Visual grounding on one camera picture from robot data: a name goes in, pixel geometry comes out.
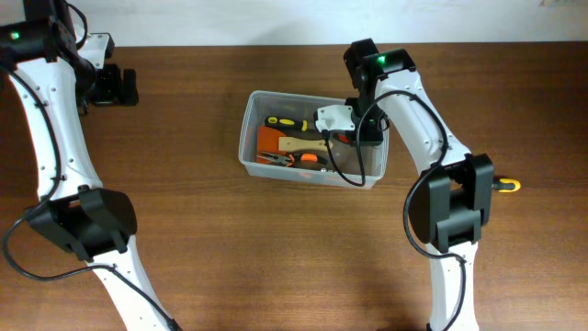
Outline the clear plastic container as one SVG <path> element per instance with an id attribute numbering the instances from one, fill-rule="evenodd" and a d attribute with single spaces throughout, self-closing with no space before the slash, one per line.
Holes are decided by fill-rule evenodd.
<path id="1" fill-rule="evenodd" d="M 344 104 L 342 99 L 294 95 L 261 90 L 254 91 L 249 97 L 243 118 L 239 145 L 240 162 L 244 165 L 248 174 L 254 177 L 268 177 L 314 185 L 360 188 L 350 185 L 338 174 L 336 177 L 316 177 L 313 179 L 307 179 L 300 176 L 302 169 L 327 168 L 334 170 L 327 151 L 318 152 L 318 155 L 327 159 L 329 161 L 328 165 L 296 163 L 291 167 L 285 167 L 277 164 L 260 164 L 256 162 L 257 129 L 263 125 L 266 117 L 276 115 L 294 120 L 312 120 L 312 113 L 318 108 L 340 104 Z M 295 132 L 295 130 L 284 130 L 282 132 L 287 136 L 303 140 L 323 140 L 322 135 L 318 132 Z M 356 148 L 344 143 L 339 143 L 334 138 L 331 138 L 329 142 L 334 144 L 331 149 L 334 155 L 334 160 L 339 169 L 350 180 L 360 182 L 361 176 L 356 158 Z M 370 189 L 385 175 L 389 151 L 389 138 L 384 138 L 383 143 L 380 146 L 362 147 L 361 151 L 366 175 L 366 184 L 361 188 Z"/>

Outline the orange scraper wooden handle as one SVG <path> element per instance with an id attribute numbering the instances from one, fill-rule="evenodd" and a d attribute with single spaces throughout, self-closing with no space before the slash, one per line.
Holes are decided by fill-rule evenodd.
<path id="1" fill-rule="evenodd" d="M 256 143 L 257 153 L 269 152 L 282 155 L 295 153 L 318 155 L 318 152 L 326 152 L 328 147 L 332 148 L 334 146 L 331 142 L 325 143 L 325 140 L 303 140 L 290 137 L 282 131 L 267 126 L 260 126 L 257 129 Z M 260 164 L 271 164 L 257 157 L 256 162 Z"/>

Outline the yellow black stubby screwdriver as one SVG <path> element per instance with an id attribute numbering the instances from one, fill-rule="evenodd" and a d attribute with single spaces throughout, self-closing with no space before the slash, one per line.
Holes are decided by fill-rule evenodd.
<path id="1" fill-rule="evenodd" d="M 492 182 L 492 189 L 501 193 L 513 193 L 522 187 L 521 183 L 513 178 L 495 177 Z"/>

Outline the metal file yellow black handle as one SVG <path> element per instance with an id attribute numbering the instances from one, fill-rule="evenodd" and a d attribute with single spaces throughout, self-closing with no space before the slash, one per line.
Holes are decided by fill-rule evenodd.
<path id="1" fill-rule="evenodd" d="M 277 130 L 295 130 L 302 132 L 316 131 L 314 124 L 308 120 L 294 120 L 291 118 L 268 116 L 265 118 L 264 124 L 267 127 Z"/>

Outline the red diagonal cutters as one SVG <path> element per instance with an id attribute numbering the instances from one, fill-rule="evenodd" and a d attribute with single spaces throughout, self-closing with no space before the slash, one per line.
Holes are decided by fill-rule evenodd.
<path id="1" fill-rule="evenodd" d="M 344 143 L 344 144 L 351 144 L 351 141 L 349 140 L 349 138 L 346 136 L 346 134 L 344 132 L 336 132 L 333 134 L 333 138 L 335 140 L 337 140 L 339 143 Z"/>

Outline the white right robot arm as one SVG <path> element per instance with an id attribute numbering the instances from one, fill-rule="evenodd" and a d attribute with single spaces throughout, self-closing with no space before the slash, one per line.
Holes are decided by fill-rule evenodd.
<path id="1" fill-rule="evenodd" d="M 403 205 L 402 226 L 430 263 L 429 330 L 476 330 L 474 261 L 490 218 L 494 166 L 447 127 L 404 49 L 381 52 L 371 39 L 350 44 L 344 62 L 358 91 L 356 143 L 388 120 L 413 159 L 418 178 Z"/>

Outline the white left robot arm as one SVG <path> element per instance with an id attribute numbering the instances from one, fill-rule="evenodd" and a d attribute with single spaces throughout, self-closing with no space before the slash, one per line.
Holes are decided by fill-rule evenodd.
<path id="1" fill-rule="evenodd" d="M 176 330 L 142 266 L 130 198 L 103 186 L 80 119 L 90 106 L 135 106 L 137 75 L 111 62 L 115 43 L 65 0 L 20 1 L 1 26 L 1 68 L 28 122 L 38 203 L 22 222 L 94 272 L 129 330 Z"/>

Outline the orange socket bit rail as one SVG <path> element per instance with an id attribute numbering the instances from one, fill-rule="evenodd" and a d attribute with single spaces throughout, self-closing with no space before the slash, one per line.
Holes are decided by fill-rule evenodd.
<path id="1" fill-rule="evenodd" d="M 332 169 L 321 168 L 321 169 L 302 169 L 300 173 L 301 177 L 307 179 L 313 178 L 324 178 L 324 177 L 336 177 L 337 173 Z"/>

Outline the orange black needle-nose pliers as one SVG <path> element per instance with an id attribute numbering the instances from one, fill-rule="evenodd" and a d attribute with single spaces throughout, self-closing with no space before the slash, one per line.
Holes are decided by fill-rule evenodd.
<path id="1" fill-rule="evenodd" d="M 295 154 L 274 154 L 269 152 L 259 152 L 257 158 L 264 159 L 271 164 L 291 167 L 296 163 L 314 163 L 326 166 L 329 161 L 317 154 L 295 153 Z"/>

